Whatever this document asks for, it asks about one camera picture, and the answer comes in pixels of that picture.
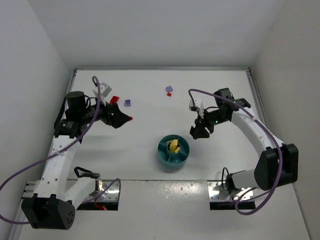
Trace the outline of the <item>small yellow lego brick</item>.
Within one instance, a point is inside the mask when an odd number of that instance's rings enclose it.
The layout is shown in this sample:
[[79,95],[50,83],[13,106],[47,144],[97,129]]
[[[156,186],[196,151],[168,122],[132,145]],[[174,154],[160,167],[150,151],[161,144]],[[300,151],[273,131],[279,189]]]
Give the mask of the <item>small yellow lego brick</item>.
[[176,148],[176,147],[179,147],[179,142],[178,142],[178,139],[174,139],[174,140],[172,140],[171,142],[170,142],[170,144],[169,144],[169,149],[170,148]]

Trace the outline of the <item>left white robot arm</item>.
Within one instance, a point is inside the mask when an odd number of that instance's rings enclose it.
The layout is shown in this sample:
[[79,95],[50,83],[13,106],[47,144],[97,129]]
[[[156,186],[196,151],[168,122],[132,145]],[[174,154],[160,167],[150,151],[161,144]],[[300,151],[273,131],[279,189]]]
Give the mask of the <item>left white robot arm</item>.
[[64,119],[54,124],[52,153],[45,165],[41,180],[33,195],[23,199],[21,209],[34,229],[68,230],[74,223],[76,209],[88,203],[88,196],[95,193],[99,198],[107,190],[97,172],[76,166],[76,183],[66,189],[68,174],[77,149],[85,133],[96,121],[117,129],[132,120],[121,112],[117,103],[101,102],[96,98],[88,105],[82,91],[66,94],[67,107],[60,113]]

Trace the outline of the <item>red curved lego piece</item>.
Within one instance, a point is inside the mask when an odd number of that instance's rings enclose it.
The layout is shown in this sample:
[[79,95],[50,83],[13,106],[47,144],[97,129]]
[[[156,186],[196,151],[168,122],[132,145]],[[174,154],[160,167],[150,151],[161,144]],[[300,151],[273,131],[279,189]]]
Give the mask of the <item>red curved lego piece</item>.
[[110,104],[113,105],[114,103],[117,103],[119,101],[120,97],[114,95],[111,99],[110,99]]

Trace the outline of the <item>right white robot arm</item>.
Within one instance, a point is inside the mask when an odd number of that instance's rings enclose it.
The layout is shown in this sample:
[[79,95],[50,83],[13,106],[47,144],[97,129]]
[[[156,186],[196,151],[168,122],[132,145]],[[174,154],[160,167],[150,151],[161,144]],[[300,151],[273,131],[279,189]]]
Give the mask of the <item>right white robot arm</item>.
[[246,188],[269,191],[295,183],[298,180],[298,148],[272,134],[255,116],[249,102],[244,98],[234,98],[229,88],[217,90],[212,97],[216,102],[212,111],[204,107],[202,100],[190,99],[189,109],[197,113],[190,129],[193,139],[207,139],[215,126],[231,122],[242,131],[259,157],[254,169],[227,175],[226,191],[233,193]]

